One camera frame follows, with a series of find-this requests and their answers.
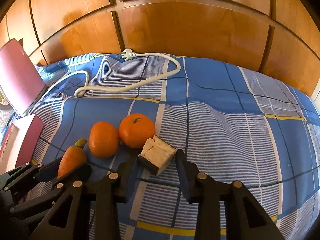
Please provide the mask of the pink electric kettle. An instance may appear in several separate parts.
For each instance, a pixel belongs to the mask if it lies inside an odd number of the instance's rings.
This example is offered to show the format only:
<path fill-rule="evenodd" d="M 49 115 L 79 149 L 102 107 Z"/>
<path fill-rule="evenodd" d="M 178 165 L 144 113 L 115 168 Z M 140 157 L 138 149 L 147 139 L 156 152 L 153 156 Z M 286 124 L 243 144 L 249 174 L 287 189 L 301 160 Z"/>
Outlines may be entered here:
<path fill-rule="evenodd" d="M 16 39 L 1 48 L 1 93 L 17 114 L 24 116 L 47 86 Z"/>

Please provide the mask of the patterned tissue box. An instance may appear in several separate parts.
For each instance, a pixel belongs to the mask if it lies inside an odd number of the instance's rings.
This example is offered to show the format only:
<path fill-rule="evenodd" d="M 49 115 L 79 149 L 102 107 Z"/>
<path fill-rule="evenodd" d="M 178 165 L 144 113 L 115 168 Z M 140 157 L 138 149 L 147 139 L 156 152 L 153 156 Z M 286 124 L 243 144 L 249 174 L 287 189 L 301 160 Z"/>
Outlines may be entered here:
<path fill-rule="evenodd" d="M 10 104 L 8 105 L 0 105 L 1 109 L 0 109 L 0 131 L 3 130 L 3 128 L 5 126 L 7 126 L 7 123 L 10 119 L 10 117 L 12 116 L 12 114 L 14 113 L 14 109 L 12 108 L 12 106 Z"/>

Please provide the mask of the blue plaid bedsheet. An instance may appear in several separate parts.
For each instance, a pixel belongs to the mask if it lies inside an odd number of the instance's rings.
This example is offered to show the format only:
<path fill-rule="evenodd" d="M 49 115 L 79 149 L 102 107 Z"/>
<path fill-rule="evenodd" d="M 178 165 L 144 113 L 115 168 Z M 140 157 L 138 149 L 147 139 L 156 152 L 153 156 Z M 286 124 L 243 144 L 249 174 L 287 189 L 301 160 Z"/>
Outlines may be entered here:
<path fill-rule="evenodd" d="M 319 239 L 319 110 L 299 90 L 221 61 L 158 53 L 86 54 L 34 66 L 47 89 L 28 114 L 10 119 L 35 114 L 44 124 L 30 163 L 63 158 L 81 138 L 92 169 L 84 183 L 136 160 L 130 198 L 117 204 L 120 239 L 195 239 L 198 204 L 183 196 L 176 155 L 154 176 L 138 160 L 143 147 L 120 139 L 112 157 L 90 152 L 94 124 L 119 132 L 136 113 L 201 173 L 242 182 L 283 239 Z"/>

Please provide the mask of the orange carrot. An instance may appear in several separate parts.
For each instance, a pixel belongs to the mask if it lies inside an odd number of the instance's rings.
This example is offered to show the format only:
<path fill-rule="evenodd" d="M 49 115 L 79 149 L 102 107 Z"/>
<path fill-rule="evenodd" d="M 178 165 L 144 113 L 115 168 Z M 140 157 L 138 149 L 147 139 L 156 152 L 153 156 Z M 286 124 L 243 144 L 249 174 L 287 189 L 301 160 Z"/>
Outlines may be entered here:
<path fill-rule="evenodd" d="M 68 174 L 79 165 L 87 163 L 87 154 L 84 150 L 86 143 L 87 140 L 81 138 L 74 145 L 67 148 L 59 165 L 58 178 Z"/>

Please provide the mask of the white cut vegetable chunk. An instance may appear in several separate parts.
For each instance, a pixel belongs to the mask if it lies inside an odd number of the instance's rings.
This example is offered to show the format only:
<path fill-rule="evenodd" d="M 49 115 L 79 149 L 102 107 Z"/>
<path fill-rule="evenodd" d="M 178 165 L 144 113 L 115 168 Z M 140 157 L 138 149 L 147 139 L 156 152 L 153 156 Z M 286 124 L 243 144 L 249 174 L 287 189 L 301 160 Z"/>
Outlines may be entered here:
<path fill-rule="evenodd" d="M 151 174 L 159 176 L 169 166 L 176 152 L 176 148 L 155 135 L 145 142 L 138 160 Z"/>

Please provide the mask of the pink white tray box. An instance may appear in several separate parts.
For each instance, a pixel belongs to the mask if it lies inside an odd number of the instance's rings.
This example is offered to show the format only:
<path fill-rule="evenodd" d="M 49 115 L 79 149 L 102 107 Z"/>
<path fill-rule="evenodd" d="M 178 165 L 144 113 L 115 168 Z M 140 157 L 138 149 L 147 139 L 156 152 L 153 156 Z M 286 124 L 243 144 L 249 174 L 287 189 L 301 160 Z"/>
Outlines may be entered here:
<path fill-rule="evenodd" d="M 31 162 L 43 127 L 35 114 L 15 120 L 9 126 L 1 144 L 1 174 Z"/>

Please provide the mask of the orange mandarin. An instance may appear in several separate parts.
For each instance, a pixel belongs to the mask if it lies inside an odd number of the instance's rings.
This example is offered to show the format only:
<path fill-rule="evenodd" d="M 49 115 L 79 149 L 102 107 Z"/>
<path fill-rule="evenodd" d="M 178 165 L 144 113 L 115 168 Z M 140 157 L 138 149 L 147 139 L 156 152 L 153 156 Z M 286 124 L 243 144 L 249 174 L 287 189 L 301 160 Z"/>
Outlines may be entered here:
<path fill-rule="evenodd" d="M 120 137 L 118 130 L 108 122 L 100 121 L 92 126 L 88 146 L 93 156 L 106 159 L 118 152 Z"/>
<path fill-rule="evenodd" d="M 119 126 L 119 137 L 129 148 L 142 148 L 149 138 L 156 133 L 155 124 L 146 115 L 130 114 Z"/>

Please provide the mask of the wooden headboard panels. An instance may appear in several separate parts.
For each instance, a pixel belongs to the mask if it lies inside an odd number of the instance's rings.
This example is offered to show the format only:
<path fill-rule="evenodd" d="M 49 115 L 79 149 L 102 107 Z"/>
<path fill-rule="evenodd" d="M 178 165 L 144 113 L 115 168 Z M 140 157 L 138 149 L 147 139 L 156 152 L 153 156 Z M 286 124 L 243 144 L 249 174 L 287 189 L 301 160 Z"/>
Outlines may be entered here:
<path fill-rule="evenodd" d="M 23 41 L 33 63 L 123 49 L 210 58 L 312 95 L 319 29 L 300 0 L 10 0 L 1 44 Z"/>

